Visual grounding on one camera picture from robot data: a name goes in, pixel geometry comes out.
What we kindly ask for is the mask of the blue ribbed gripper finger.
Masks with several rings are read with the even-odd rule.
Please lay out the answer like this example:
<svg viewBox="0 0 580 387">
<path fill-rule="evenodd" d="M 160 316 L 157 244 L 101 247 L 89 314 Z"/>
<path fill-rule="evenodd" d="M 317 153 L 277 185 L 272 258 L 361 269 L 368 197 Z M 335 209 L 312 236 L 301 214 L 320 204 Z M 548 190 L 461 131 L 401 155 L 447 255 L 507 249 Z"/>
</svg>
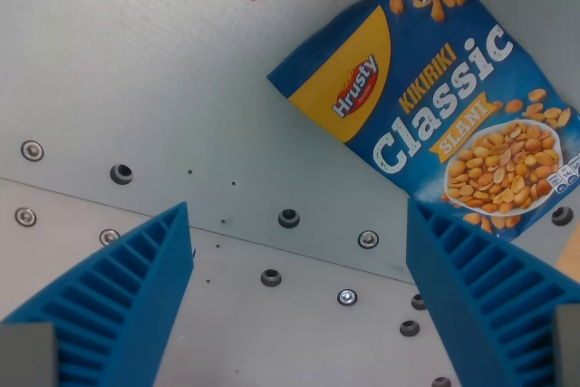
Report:
<svg viewBox="0 0 580 387">
<path fill-rule="evenodd" d="M 552 319 L 579 285 L 544 261 L 414 200 L 406 264 L 463 386 L 554 386 Z"/>
<path fill-rule="evenodd" d="M 69 269 L 5 319 L 56 333 L 61 386 L 151 386 L 194 267 L 179 203 Z"/>
</svg>

